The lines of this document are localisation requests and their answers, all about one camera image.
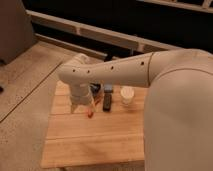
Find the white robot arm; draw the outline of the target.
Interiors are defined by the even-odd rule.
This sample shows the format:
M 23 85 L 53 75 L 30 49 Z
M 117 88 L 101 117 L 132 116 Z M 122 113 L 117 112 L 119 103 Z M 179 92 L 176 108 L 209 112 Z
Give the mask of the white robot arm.
M 146 171 L 213 171 L 213 53 L 200 49 L 151 52 L 90 64 L 78 54 L 59 78 L 74 105 L 91 102 L 91 83 L 146 87 Z

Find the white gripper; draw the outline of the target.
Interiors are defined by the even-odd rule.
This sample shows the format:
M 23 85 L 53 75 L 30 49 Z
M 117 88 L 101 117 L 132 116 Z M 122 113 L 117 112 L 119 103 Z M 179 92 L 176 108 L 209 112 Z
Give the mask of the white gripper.
M 93 101 L 92 92 L 88 84 L 70 85 L 70 101 L 71 101 L 71 112 L 74 112 L 79 105 L 88 107 Z

